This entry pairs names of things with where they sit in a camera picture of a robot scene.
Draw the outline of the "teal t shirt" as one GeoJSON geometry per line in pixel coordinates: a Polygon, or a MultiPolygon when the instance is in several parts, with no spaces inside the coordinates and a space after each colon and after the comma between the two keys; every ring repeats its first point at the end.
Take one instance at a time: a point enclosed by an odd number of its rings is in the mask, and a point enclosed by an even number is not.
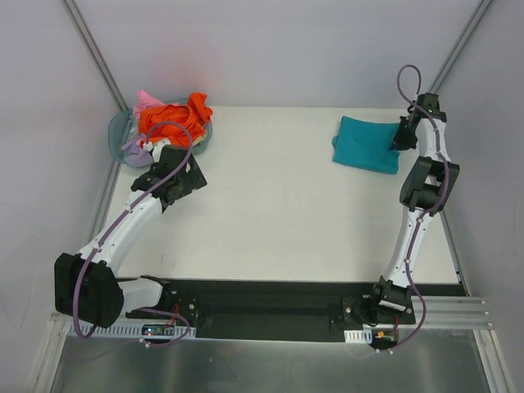
{"type": "Polygon", "coordinates": [[[332,139],[332,161],[344,166],[396,175],[400,153],[391,144],[399,123],[375,123],[342,116],[332,139]]]}

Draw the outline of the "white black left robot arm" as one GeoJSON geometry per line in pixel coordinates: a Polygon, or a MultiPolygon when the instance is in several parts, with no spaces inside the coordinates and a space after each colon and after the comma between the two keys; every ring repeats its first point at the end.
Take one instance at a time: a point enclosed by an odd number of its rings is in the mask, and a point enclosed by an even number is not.
{"type": "Polygon", "coordinates": [[[56,311],[98,328],[143,309],[154,318],[167,317],[174,305],[167,281],[149,275],[120,281],[117,275],[144,230],[176,201],[206,184],[192,154],[165,147],[159,161],[133,181],[115,219],[75,254],[56,259],[56,311]]]}

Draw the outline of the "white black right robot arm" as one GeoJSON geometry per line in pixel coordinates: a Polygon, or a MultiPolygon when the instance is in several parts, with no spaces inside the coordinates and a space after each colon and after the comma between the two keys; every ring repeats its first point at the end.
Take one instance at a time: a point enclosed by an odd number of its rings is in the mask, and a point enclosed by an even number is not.
{"type": "Polygon", "coordinates": [[[373,287],[370,317],[387,323],[412,307],[413,273],[423,238],[458,179],[460,166],[449,158],[445,145],[445,117],[416,122],[419,156],[400,191],[403,215],[391,261],[373,287]]]}

